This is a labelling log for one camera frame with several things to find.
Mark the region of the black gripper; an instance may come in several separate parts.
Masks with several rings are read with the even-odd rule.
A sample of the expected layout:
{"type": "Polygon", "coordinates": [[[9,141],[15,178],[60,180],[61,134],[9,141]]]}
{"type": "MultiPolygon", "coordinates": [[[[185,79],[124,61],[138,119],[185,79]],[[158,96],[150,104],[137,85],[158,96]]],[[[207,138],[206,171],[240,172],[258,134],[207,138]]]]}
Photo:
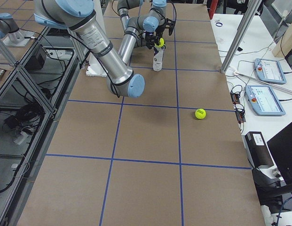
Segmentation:
{"type": "Polygon", "coordinates": [[[158,48],[159,50],[165,50],[165,40],[159,38],[152,32],[147,32],[146,47],[152,49],[152,47],[158,48]]]}
{"type": "Polygon", "coordinates": [[[173,34],[174,28],[176,25],[175,20],[171,20],[169,18],[163,18],[159,23],[159,31],[163,32],[165,29],[168,29],[168,35],[171,36],[173,34]]]}

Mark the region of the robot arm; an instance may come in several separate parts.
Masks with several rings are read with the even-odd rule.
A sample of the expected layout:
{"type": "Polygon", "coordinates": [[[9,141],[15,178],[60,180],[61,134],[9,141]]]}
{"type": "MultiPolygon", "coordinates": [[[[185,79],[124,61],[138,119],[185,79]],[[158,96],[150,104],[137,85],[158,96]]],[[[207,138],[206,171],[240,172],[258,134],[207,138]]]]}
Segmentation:
{"type": "Polygon", "coordinates": [[[172,35],[177,19],[177,17],[167,18],[168,2],[167,0],[152,0],[149,12],[137,17],[130,17],[129,10],[142,6],[142,0],[118,2],[118,15],[124,29],[124,38],[118,54],[125,64],[128,63],[134,48],[147,47],[154,50],[153,70],[156,72],[162,70],[166,48],[163,33],[167,29],[168,35],[172,35]]]}
{"type": "Polygon", "coordinates": [[[96,20],[92,0],[36,0],[35,21],[47,27],[69,29],[79,35],[83,44],[107,71],[107,86],[117,96],[137,98],[145,88],[142,75],[135,74],[127,65],[142,32],[153,33],[163,23],[166,15],[166,1],[154,0],[148,14],[129,17],[129,10],[143,4],[141,0],[120,0],[117,11],[124,29],[124,38],[119,51],[96,20]]]}

